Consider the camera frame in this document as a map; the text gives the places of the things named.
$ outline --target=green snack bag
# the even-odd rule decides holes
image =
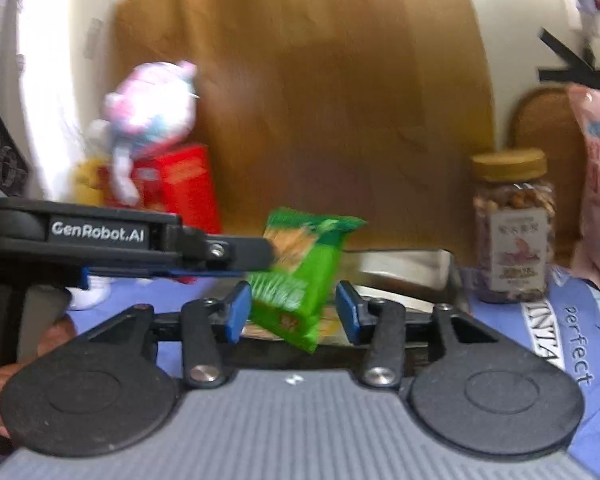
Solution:
[[[264,237],[276,263],[249,276],[250,319],[285,341],[313,352],[318,346],[322,307],[347,233],[365,222],[350,216],[317,216],[280,208],[267,221]]]

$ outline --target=glass jar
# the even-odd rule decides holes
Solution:
[[[478,271],[474,293],[487,303],[541,300],[554,259],[555,193],[542,150],[475,155]]]

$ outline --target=black round foot pad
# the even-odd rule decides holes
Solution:
[[[14,441],[55,456],[94,456],[156,430],[176,401],[174,381],[118,347],[69,344],[23,368],[0,394]]]
[[[569,443],[584,411],[573,379],[512,342],[458,347],[411,385],[409,404],[430,431],[488,458]]]

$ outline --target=gray textured pad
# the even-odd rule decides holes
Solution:
[[[100,458],[29,450],[0,480],[590,480],[565,453],[525,463],[460,455],[424,434],[400,399],[348,372],[244,370],[187,394],[159,432]]]

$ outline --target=white wall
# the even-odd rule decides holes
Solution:
[[[22,0],[20,80],[32,159],[45,197],[65,200],[68,176],[84,158],[81,131],[100,112],[113,5],[117,0]],[[93,59],[85,57],[93,20],[104,22]]]
[[[493,87],[495,143],[502,148],[507,143],[511,114],[520,99],[540,86],[538,68],[565,67],[538,39],[538,33],[546,28],[579,53],[581,30],[570,23],[570,9],[579,14],[575,0],[473,1]],[[592,46],[600,68],[600,37]]]
[[[107,88],[109,29],[112,9],[118,0],[69,0],[71,70],[77,98],[78,117],[83,127],[96,119]],[[94,20],[104,25],[98,35],[93,59],[85,57],[89,30]]]

